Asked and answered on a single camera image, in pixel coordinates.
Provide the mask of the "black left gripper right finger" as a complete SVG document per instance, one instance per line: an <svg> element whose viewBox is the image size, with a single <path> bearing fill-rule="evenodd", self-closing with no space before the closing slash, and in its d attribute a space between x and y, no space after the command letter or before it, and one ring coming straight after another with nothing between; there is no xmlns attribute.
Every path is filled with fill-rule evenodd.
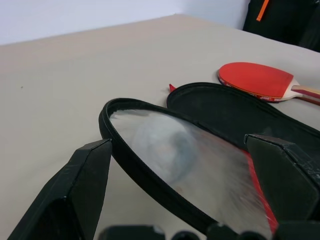
<svg viewBox="0 0 320 240"><path fill-rule="evenodd" d="M247 134L244 142L278 222L320 220L320 165L293 142Z"/></svg>

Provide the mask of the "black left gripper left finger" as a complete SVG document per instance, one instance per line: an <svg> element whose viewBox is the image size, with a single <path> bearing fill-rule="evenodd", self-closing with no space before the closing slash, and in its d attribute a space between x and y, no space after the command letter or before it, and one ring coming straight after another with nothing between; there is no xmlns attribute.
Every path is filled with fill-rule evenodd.
<svg viewBox="0 0 320 240"><path fill-rule="evenodd" d="M10 240L92 240L104 204L112 143L77 149L44 185Z"/></svg>

